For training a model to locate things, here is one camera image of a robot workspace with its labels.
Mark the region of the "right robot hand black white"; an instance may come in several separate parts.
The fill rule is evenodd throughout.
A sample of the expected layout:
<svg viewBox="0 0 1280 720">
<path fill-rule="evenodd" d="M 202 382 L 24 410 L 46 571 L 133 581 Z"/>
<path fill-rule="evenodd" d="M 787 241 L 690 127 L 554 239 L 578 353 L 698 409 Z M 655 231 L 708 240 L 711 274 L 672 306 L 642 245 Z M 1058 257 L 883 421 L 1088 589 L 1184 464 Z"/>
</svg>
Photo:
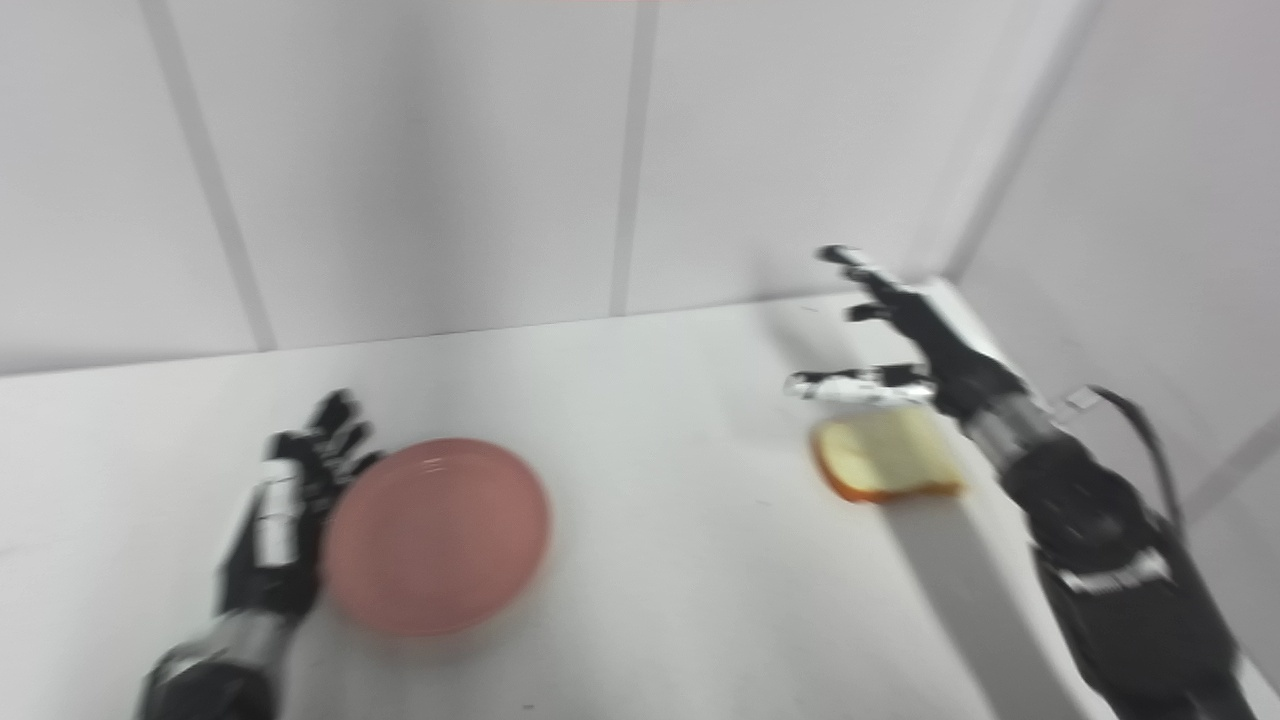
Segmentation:
<svg viewBox="0 0 1280 720">
<path fill-rule="evenodd" d="M 972 347 L 920 291 L 904 284 L 865 255 L 845 245 L 817 250 L 823 263 L 841 266 L 870 301 L 845 313 L 847 322 L 883 322 L 920 354 L 918 363 L 842 372 L 797 372 L 783 383 L 805 400 L 896 407 L 929 404 L 956 421 L 993 411 L 1011 397 L 1029 397 L 1027 384 L 1005 364 Z"/>
</svg>

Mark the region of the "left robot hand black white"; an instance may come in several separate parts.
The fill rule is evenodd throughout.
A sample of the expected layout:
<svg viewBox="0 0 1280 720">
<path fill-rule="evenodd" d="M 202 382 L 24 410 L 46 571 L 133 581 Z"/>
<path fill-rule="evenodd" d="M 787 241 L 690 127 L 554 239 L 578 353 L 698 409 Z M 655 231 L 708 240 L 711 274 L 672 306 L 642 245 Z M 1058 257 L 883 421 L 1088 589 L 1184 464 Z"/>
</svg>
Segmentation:
<svg viewBox="0 0 1280 720">
<path fill-rule="evenodd" d="M 219 614 L 274 612 L 293 621 L 320 596 L 324 532 L 346 491 L 383 451 L 364 452 L 372 433 L 348 389 L 317 402 L 302 428 L 268 437 L 264 478 L 220 566 Z"/>
</svg>

